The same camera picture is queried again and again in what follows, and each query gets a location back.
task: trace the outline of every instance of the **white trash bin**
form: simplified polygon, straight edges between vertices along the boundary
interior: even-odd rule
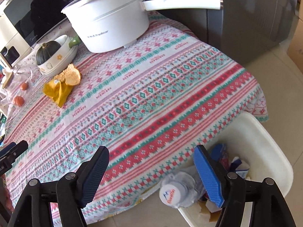
[[[285,197],[294,178],[292,167],[265,128],[251,114],[243,112],[210,143],[206,149],[225,143],[229,159],[239,156],[250,165],[248,176],[252,181],[262,182],[271,177]],[[252,203],[245,204],[241,227],[248,227]],[[205,224],[199,217],[201,207],[195,203],[189,208],[178,209],[191,227],[212,227],[216,222]]]

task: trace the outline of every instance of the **plastic bottle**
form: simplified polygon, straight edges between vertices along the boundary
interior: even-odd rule
[[[169,173],[161,181],[161,201],[173,208],[190,207],[206,192],[195,166]]]

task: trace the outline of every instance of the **pot handle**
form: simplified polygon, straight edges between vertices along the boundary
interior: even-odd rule
[[[69,48],[71,49],[73,46],[78,45],[81,42],[82,41],[81,41],[80,37],[78,36],[78,34],[76,34],[69,42]]]
[[[145,11],[175,8],[202,8],[216,9],[222,8],[223,0],[146,0],[142,2]]]

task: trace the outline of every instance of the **white bottle cap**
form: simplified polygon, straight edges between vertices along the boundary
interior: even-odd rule
[[[186,198],[187,188],[185,188],[181,183],[170,182],[160,188],[159,196],[164,204],[168,206],[176,206]]]

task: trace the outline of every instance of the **crumpled paper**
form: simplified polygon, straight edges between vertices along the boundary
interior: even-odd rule
[[[61,82],[58,79],[52,79],[44,85],[43,92],[61,108],[73,88],[73,86],[67,85],[65,82]]]

